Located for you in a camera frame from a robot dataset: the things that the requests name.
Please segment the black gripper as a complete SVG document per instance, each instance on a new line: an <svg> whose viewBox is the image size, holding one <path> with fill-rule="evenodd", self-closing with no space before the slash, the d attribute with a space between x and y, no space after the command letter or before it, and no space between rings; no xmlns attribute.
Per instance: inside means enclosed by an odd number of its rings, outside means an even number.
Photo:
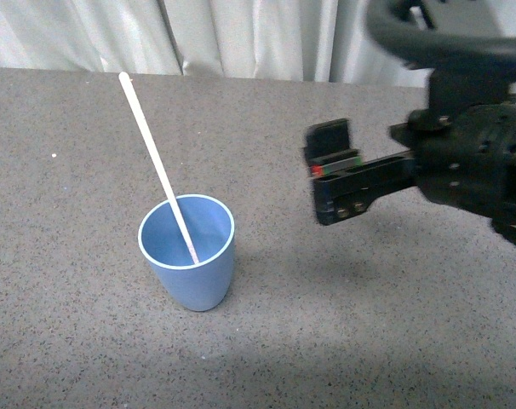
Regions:
<svg viewBox="0 0 516 409"><path fill-rule="evenodd" d="M490 219L516 245L516 94L495 75L434 70L428 106L392 126L411 155L311 166L316 220L364 214L378 198L417 185L431 202Z"/></svg>

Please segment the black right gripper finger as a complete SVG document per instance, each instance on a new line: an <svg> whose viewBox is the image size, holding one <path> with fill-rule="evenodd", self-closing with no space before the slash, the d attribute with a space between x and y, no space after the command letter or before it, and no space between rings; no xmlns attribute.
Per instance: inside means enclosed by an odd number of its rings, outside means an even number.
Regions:
<svg viewBox="0 0 516 409"><path fill-rule="evenodd" d="M305 135L304 158L311 177L323 177L362 164L352 148L349 120L340 118L311 126Z"/></svg>

